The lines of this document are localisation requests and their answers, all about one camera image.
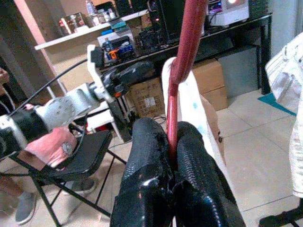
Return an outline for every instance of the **sneaker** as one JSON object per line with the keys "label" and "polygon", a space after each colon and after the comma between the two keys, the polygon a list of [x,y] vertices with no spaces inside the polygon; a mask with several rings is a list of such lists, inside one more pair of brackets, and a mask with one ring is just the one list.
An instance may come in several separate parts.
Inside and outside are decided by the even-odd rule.
{"label": "sneaker", "polygon": [[[79,195],[87,195],[90,194],[93,190],[95,190],[97,186],[97,180],[93,178],[87,178],[82,181],[68,181],[65,184],[65,187],[71,189],[75,193]],[[63,195],[70,195],[68,192],[63,191]]]}
{"label": "sneaker", "polygon": [[19,199],[15,220],[18,225],[24,225],[34,215],[36,195],[34,193],[23,192]]}

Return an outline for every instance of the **teal mat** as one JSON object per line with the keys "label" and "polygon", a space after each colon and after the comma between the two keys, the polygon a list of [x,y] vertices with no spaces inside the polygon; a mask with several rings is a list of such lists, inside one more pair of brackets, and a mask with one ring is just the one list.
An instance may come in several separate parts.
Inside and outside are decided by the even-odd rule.
{"label": "teal mat", "polygon": [[289,113],[292,116],[296,116],[296,114],[294,112],[291,112],[291,111],[287,110],[286,108],[282,107],[280,104],[278,104],[276,102],[276,98],[274,97],[273,93],[270,93],[270,94],[267,94],[267,95],[265,95],[261,98],[258,98],[258,100],[260,100],[261,102],[267,103],[267,104],[273,106],[274,108],[277,108],[277,109],[282,110],[286,113]]}

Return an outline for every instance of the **white shelf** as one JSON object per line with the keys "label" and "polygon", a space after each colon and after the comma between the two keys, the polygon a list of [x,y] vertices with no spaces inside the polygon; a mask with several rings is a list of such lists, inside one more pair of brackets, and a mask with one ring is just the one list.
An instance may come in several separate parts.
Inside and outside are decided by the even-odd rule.
{"label": "white shelf", "polygon": [[[137,17],[141,17],[141,16],[143,16],[147,13],[148,13],[148,10],[146,9],[146,10],[142,10],[140,12],[133,13],[131,15],[122,17],[121,19],[123,21],[128,21],[128,20],[131,20],[131,19],[134,19],[134,18],[137,18]],[[71,35],[67,35],[67,36],[61,37],[59,39],[49,41],[47,43],[37,45],[37,46],[35,46],[35,49],[38,51],[38,50],[60,44],[60,43],[66,42],[68,40],[71,40],[71,39],[74,39],[74,38],[77,38],[77,37],[80,37],[80,36],[83,36],[83,35],[87,35],[87,34],[92,33],[92,32],[96,32],[96,31],[104,29],[106,27],[110,27],[110,23],[107,22],[107,23],[104,23],[104,24],[101,24],[101,25],[98,25],[98,26],[91,27],[91,28],[89,28],[85,31],[73,33]]]}

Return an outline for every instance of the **white cloth bag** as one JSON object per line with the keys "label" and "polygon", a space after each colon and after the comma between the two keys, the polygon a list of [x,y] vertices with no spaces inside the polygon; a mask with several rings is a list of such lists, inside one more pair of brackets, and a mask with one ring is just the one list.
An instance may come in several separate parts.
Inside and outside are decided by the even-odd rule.
{"label": "white cloth bag", "polygon": [[[168,59],[162,70],[162,87],[164,94],[165,111],[168,108],[168,89],[171,64],[175,58]],[[178,122],[184,121],[194,125],[203,136],[203,141],[207,153],[213,157],[218,167],[224,174],[232,192],[234,187],[227,173],[226,165],[219,151],[218,144],[214,138],[212,130],[207,122],[205,110],[201,103],[198,86],[195,76],[191,71],[186,81],[179,85],[178,90]]]}
{"label": "white cloth bag", "polygon": [[303,33],[268,62],[265,69],[277,102],[297,113],[289,145],[293,194],[303,198]]}

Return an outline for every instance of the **red strap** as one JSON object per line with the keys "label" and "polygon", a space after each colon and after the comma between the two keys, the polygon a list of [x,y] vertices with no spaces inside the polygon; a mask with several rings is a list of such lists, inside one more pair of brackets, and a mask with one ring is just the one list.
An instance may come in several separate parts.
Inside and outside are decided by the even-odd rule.
{"label": "red strap", "polygon": [[193,67],[205,21],[208,0],[186,0],[177,58],[169,77],[167,136],[169,157],[177,167],[178,86],[186,80]]}

